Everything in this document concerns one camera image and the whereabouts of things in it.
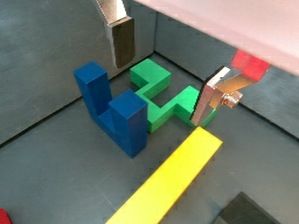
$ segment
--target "toy block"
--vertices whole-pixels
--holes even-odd
[[[119,208],[107,224],[156,224],[183,195],[222,145],[198,128]]]
[[[160,108],[151,99],[170,86],[171,73],[150,59],[131,68],[131,81],[140,87],[135,93],[148,104],[147,124],[150,133],[154,133],[173,116],[179,116],[191,127],[195,127],[190,117],[201,93],[199,90],[189,86]],[[211,112],[202,127],[210,123],[215,115],[217,110]]]
[[[267,69],[270,68],[270,64],[267,62],[242,50],[237,51],[235,57],[230,64],[242,71],[249,79],[255,82],[261,81]]]
[[[0,224],[12,224],[8,214],[3,208],[0,208]]]
[[[147,103],[128,89],[111,96],[108,73],[95,62],[74,72],[90,115],[132,158],[147,144]]]

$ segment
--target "red block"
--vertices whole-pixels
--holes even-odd
[[[8,214],[3,208],[0,208],[0,224],[12,224]]]
[[[267,62],[242,50],[238,50],[231,61],[231,66],[241,70],[243,74],[255,82],[261,81],[267,69],[270,68],[270,64]]]

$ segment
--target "blue block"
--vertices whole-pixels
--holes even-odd
[[[108,73],[96,62],[90,62],[86,66],[74,71],[74,74],[90,115],[96,121],[99,115],[108,110],[108,102],[112,100]]]
[[[90,115],[132,158],[147,144],[147,103],[130,89],[112,100],[108,73],[90,62],[75,72]]]

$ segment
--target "green zigzag block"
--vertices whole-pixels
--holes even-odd
[[[147,123],[150,133],[154,133],[174,115],[179,116],[195,128],[190,119],[201,93],[198,89],[189,86],[160,108],[151,99],[170,86],[171,73],[150,59],[131,68],[131,81],[140,87],[135,93],[148,103]],[[211,112],[202,127],[210,123],[217,112],[217,109]]]

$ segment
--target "yellow rectangular bar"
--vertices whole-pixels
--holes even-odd
[[[107,224],[159,223],[221,145],[222,141],[203,128],[198,128]]]

